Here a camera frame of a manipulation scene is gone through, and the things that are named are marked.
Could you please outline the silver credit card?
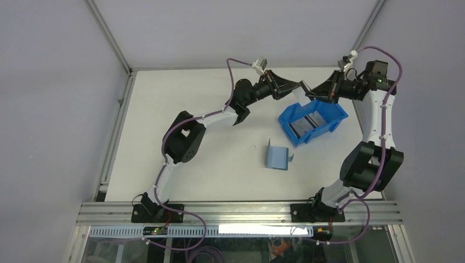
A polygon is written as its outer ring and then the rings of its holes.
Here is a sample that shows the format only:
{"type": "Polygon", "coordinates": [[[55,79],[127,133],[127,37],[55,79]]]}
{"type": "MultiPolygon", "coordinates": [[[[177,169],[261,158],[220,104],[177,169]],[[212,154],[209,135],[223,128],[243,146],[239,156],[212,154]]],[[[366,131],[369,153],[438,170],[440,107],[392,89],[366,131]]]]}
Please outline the silver credit card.
{"type": "Polygon", "coordinates": [[[311,98],[307,96],[307,92],[309,91],[310,88],[304,80],[300,81],[299,87],[292,91],[293,95],[296,97],[297,102],[301,105],[301,107],[311,102],[311,98]]]}

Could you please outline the aluminium right frame post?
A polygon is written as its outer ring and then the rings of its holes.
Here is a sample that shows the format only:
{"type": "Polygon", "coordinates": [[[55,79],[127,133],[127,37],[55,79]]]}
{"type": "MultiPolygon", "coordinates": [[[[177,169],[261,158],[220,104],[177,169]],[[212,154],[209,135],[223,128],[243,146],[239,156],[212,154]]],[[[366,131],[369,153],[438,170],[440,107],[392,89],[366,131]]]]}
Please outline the aluminium right frame post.
{"type": "Polygon", "coordinates": [[[362,49],[363,44],[365,43],[366,37],[370,33],[385,3],[386,3],[386,0],[377,0],[375,2],[374,7],[370,11],[368,18],[366,19],[358,36],[356,37],[355,43],[353,44],[351,50],[356,50],[358,53],[360,53],[360,50],[362,49]]]}

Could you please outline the blue plastic bin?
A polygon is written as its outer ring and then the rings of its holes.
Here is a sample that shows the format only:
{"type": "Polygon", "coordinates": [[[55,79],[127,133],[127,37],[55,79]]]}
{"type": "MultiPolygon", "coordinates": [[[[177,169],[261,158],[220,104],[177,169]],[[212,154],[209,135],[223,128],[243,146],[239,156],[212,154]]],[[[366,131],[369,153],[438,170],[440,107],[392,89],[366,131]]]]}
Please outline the blue plastic bin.
{"type": "Polygon", "coordinates": [[[295,147],[325,133],[333,132],[348,114],[339,104],[314,100],[304,106],[288,106],[278,117],[278,122],[291,144],[295,147]]]}

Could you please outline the aluminium frame post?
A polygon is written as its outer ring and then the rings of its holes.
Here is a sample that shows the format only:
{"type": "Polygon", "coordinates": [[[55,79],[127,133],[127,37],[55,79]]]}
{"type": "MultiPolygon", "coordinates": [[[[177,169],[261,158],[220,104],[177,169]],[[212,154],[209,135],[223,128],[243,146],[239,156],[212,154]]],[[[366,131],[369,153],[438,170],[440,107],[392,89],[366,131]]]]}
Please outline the aluminium frame post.
{"type": "Polygon", "coordinates": [[[360,50],[362,49],[363,44],[365,43],[366,37],[370,33],[385,3],[386,3],[386,0],[377,0],[375,2],[374,7],[370,11],[368,18],[366,19],[358,36],[356,37],[355,43],[353,44],[351,50],[356,50],[358,53],[360,53],[360,50]]]}
{"type": "Polygon", "coordinates": [[[99,10],[97,3],[94,0],[84,0],[83,1],[85,5],[87,6],[89,13],[93,17],[94,21],[97,24],[97,27],[99,28],[101,34],[105,38],[107,44],[109,45],[111,51],[115,55],[116,59],[124,69],[127,75],[130,75],[132,73],[132,69],[123,55],[123,52],[120,48],[120,46],[117,44],[116,38],[112,34],[108,24],[106,23],[101,11],[99,10]]]}

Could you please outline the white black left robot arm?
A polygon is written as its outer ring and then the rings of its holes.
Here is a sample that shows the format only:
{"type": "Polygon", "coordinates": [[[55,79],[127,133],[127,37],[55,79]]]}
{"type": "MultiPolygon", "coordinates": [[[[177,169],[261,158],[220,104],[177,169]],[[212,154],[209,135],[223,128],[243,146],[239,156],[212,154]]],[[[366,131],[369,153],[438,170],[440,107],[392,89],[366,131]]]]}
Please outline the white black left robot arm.
{"type": "Polygon", "coordinates": [[[174,168],[196,156],[207,131],[238,125],[250,114],[249,105],[269,96],[280,100],[298,88],[299,82],[282,78],[272,70],[265,70],[255,84],[248,79],[232,82],[230,97],[220,110],[198,116],[188,111],[180,112],[163,136],[163,163],[160,171],[154,184],[142,195],[144,216],[151,222],[159,222],[164,218],[171,191],[170,174],[174,168]]]}

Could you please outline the aluminium front frame rail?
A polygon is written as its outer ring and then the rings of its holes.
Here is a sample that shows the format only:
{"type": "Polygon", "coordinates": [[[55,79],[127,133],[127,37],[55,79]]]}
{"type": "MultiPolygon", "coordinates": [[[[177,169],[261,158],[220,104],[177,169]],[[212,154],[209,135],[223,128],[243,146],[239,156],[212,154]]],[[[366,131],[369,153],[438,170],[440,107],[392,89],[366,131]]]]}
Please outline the aluminium front frame rail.
{"type": "MultiPolygon", "coordinates": [[[[83,203],[78,213],[77,225],[119,226],[129,224],[199,225],[202,220],[208,225],[219,224],[308,224],[312,218],[310,204],[302,201],[290,202],[173,202],[170,206],[183,212],[171,212],[156,220],[140,204],[131,202],[83,203]]],[[[366,204],[354,202],[348,205],[343,215],[336,214],[321,223],[335,225],[401,225],[400,210],[394,201],[368,200],[366,204]]]]}

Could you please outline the aluminium left frame post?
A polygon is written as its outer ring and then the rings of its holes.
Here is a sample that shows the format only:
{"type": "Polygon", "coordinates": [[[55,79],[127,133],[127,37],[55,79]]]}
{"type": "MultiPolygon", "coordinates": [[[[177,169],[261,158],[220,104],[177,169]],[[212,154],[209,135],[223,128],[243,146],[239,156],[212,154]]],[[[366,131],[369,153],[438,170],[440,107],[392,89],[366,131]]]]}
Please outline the aluminium left frame post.
{"type": "Polygon", "coordinates": [[[124,69],[127,75],[130,75],[132,73],[132,69],[123,55],[123,52],[120,48],[120,46],[117,44],[116,38],[112,34],[108,24],[106,23],[101,11],[99,10],[97,3],[94,0],[84,0],[83,1],[85,5],[87,6],[89,13],[93,17],[94,21],[97,24],[97,27],[99,28],[101,34],[105,38],[107,44],[109,45],[111,51],[115,55],[116,59],[124,69]]]}

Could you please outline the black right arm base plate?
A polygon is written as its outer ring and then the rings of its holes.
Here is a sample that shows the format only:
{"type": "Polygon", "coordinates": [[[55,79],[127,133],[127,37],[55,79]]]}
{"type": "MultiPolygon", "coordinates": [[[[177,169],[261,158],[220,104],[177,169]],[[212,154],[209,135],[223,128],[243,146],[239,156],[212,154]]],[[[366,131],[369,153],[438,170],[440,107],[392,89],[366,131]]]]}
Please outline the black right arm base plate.
{"type": "Polygon", "coordinates": [[[290,205],[292,222],[345,222],[344,213],[339,214],[336,208],[322,205],[311,205],[306,203],[293,203],[290,205]]]}

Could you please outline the teal leather card holder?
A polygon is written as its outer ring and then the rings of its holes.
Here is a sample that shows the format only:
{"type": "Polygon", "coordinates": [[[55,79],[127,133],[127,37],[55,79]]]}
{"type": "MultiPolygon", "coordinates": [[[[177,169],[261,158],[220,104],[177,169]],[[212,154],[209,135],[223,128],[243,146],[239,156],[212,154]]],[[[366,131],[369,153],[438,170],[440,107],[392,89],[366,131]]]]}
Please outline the teal leather card holder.
{"type": "Polygon", "coordinates": [[[268,140],[265,167],[275,170],[288,170],[289,164],[294,159],[294,153],[287,147],[275,146],[268,140]]]}

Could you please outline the orange object under table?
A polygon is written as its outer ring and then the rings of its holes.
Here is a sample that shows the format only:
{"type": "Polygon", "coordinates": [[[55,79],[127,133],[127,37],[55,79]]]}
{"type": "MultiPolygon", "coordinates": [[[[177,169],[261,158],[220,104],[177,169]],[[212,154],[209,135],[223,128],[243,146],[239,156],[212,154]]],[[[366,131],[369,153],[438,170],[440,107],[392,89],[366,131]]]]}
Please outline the orange object under table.
{"type": "Polygon", "coordinates": [[[269,244],[270,253],[273,256],[280,256],[291,247],[292,241],[287,241],[283,238],[273,239],[269,244]]]}

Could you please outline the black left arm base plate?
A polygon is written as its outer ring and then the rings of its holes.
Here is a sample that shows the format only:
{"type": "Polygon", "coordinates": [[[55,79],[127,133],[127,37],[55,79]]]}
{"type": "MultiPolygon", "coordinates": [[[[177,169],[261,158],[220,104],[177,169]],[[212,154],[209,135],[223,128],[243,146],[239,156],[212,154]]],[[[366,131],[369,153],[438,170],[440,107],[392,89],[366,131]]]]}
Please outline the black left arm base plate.
{"type": "Polygon", "coordinates": [[[160,206],[156,206],[154,212],[150,213],[142,204],[135,204],[131,216],[132,223],[157,223],[165,224],[183,223],[184,214],[176,211],[171,211],[160,206]]]}

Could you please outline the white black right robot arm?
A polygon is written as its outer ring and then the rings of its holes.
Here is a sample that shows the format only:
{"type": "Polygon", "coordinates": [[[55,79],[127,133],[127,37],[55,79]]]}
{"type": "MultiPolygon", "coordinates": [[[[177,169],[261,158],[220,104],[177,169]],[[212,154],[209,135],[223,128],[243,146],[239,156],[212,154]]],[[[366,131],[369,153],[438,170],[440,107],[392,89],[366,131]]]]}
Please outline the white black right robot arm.
{"type": "Polygon", "coordinates": [[[392,136],[392,106],[396,81],[387,77],[388,63],[369,61],[353,80],[335,70],[322,84],[307,91],[311,100],[336,104],[340,98],[358,101],[362,109],[362,141],[343,161],[339,179],[321,188],[311,200],[309,214],[317,221],[342,213],[352,198],[381,192],[404,160],[392,136]]]}

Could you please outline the striped credit card in bin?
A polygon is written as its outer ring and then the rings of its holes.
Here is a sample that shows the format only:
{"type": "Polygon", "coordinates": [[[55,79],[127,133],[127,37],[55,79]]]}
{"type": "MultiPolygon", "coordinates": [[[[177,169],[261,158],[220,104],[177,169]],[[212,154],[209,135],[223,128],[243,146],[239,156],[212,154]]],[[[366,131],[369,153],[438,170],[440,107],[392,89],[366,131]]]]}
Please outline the striped credit card in bin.
{"type": "Polygon", "coordinates": [[[296,137],[300,139],[305,134],[325,124],[327,124],[327,122],[322,115],[318,111],[314,111],[294,122],[291,122],[289,126],[296,137]]]}

